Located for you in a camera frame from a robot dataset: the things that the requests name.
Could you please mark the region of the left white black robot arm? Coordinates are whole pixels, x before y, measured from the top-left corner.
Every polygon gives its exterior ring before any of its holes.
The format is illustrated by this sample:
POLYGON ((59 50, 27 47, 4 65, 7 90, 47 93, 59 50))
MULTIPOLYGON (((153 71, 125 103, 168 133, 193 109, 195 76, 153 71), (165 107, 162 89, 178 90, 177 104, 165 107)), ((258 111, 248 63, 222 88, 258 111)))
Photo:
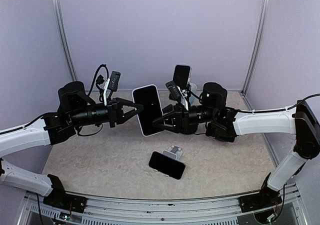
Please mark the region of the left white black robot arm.
POLYGON ((143 105, 123 98, 96 103, 86 94, 81 81, 73 81, 58 90, 60 105, 57 112, 44 113, 33 121, 0 132, 0 183, 50 197, 63 208, 70 196, 57 176, 42 175, 17 167, 3 157, 26 149, 53 146, 76 135, 81 127, 110 127, 124 124, 143 110, 143 105))

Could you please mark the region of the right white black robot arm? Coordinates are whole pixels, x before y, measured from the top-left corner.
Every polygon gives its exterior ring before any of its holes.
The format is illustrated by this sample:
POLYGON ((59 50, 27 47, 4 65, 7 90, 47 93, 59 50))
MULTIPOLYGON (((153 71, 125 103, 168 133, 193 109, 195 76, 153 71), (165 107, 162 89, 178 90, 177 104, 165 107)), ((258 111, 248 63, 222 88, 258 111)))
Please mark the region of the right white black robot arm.
POLYGON ((266 207, 275 192, 320 153, 320 124, 305 99, 295 105, 271 110, 239 110, 226 106, 228 92, 215 82, 203 86, 200 105, 182 103, 182 93, 173 81, 166 87, 177 101, 167 106, 164 115, 155 119, 156 128, 174 133, 191 133, 198 124, 207 123, 206 135, 216 140, 233 142, 237 136, 248 134, 283 133, 294 134, 295 145, 265 180, 262 191, 256 195, 256 203, 266 207))

